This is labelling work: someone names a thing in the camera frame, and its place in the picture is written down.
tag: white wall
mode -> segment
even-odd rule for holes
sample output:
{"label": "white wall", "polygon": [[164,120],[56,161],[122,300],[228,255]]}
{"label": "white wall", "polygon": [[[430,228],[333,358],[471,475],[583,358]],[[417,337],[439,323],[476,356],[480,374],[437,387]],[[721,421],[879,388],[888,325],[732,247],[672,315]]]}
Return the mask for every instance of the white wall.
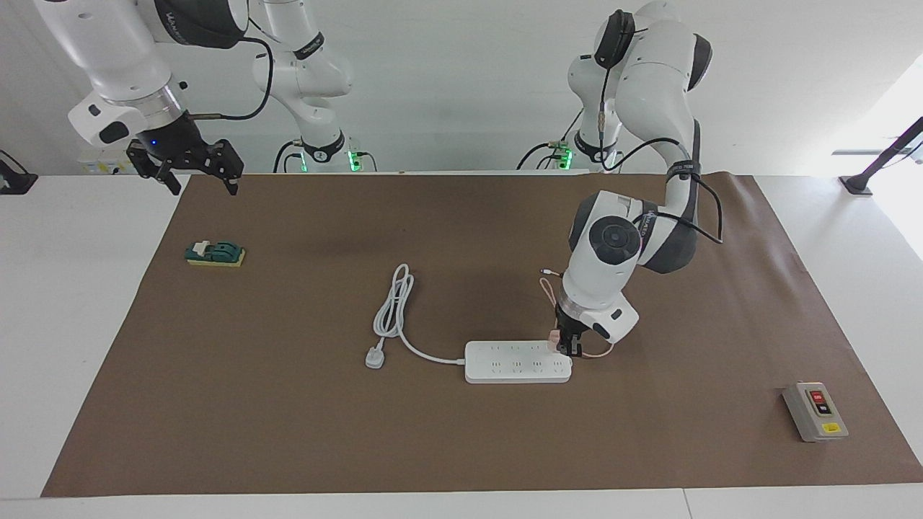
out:
{"label": "white wall", "polygon": [[[508,169],[534,143],[558,137],[576,114],[567,69],[592,51],[599,24],[617,7],[643,3],[318,0],[315,10],[328,45],[356,70],[353,93],[334,101],[342,125],[383,169]],[[833,136],[923,53],[913,0],[675,3],[715,52],[690,95],[706,170],[809,173],[806,164],[836,148]],[[68,159],[78,138],[66,113],[88,83],[31,2],[0,3],[0,20],[0,146],[39,173],[75,173]],[[258,50],[162,46],[200,112],[244,113],[258,103],[250,78]],[[278,146],[297,137],[276,103],[257,120],[201,128],[208,139],[230,138],[249,171],[268,170]],[[626,171],[662,169],[647,151]]]}

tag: cable connector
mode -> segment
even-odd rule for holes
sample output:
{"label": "cable connector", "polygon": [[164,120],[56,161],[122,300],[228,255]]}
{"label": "cable connector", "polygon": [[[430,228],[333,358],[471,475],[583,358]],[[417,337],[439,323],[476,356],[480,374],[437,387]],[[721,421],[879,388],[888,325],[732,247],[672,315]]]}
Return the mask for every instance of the cable connector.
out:
{"label": "cable connector", "polygon": [[381,369],[384,364],[385,352],[377,347],[368,348],[368,353],[366,353],[366,367]]}

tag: power socket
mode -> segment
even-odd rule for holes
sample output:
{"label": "power socket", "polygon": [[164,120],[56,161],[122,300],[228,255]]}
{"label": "power socket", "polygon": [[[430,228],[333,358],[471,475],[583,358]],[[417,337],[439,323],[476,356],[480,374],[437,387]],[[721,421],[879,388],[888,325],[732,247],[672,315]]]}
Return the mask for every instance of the power socket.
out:
{"label": "power socket", "polygon": [[548,341],[472,341],[464,347],[464,378],[471,384],[553,384],[570,380],[570,357]]}

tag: white table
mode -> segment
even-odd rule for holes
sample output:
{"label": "white table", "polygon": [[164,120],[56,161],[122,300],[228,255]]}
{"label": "white table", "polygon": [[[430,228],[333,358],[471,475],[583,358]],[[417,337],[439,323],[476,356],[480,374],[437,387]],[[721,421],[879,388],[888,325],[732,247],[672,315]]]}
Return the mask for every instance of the white table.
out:
{"label": "white table", "polygon": [[[920,457],[923,261],[875,199],[759,183]],[[923,517],[923,485],[38,500],[177,201],[95,176],[0,198],[0,517]]]}

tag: robotic arm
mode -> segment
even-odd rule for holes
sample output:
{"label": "robotic arm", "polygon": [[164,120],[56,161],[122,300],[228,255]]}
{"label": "robotic arm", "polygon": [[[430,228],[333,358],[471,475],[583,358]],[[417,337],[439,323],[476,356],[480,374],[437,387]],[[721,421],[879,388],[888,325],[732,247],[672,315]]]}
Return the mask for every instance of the robotic arm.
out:
{"label": "robotic arm", "polygon": [[711,46],[664,2],[651,2],[634,16],[617,11],[596,40],[596,54],[570,67],[584,118],[569,140],[584,159],[611,169],[624,126],[663,157],[666,196],[661,205],[600,191],[581,204],[556,307],[557,348],[569,356],[581,355],[587,330],[611,344],[628,334],[639,316],[622,289],[635,266],[660,273],[681,269],[692,260],[697,237],[699,125],[686,92],[708,67]]}
{"label": "robotic arm", "polygon": [[[333,52],[318,29],[310,4],[293,0],[262,0],[276,51],[270,95],[292,113],[301,133],[305,163],[316,172],[342,172],[353,167],[349,140],[326,98],[346,95],[353,88],[353,68]],[[257,59],[253,75],[266,91],[266,60]]]}
{"label": "robotic arm", "polygon": [[81,137],[103,147],[128,136],[145,178],[180,186],[173,169],[199,170],[237,192],[244,163],[227,140],[208,144],[186,109],[157,41],[230,48],[243,37],[246,0],[34,0],[54,37],[90,78],[93,92],[68,114]]}

